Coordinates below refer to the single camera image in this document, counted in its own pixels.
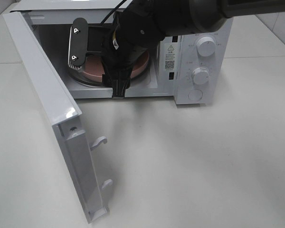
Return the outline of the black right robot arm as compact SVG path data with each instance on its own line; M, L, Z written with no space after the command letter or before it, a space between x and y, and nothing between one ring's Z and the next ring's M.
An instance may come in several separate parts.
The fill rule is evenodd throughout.
M68 65L81 71L88 56L99 56L102 83L123 98L137 59L166 37L215 32L237 16L285 12L285 0L133 0L123 11L113 8L106 26L73 21Z

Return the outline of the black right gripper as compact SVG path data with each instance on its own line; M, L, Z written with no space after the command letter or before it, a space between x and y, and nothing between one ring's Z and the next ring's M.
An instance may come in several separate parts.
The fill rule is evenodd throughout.
M134 64L146 51L120 36L121 17L122 12L117 11L113 23L95 26L88 26L84 18L76 18L68 42L68 66L73 70L80 71L88 56L100 57L104 68L102 82L112 87L112 98L125 98Z

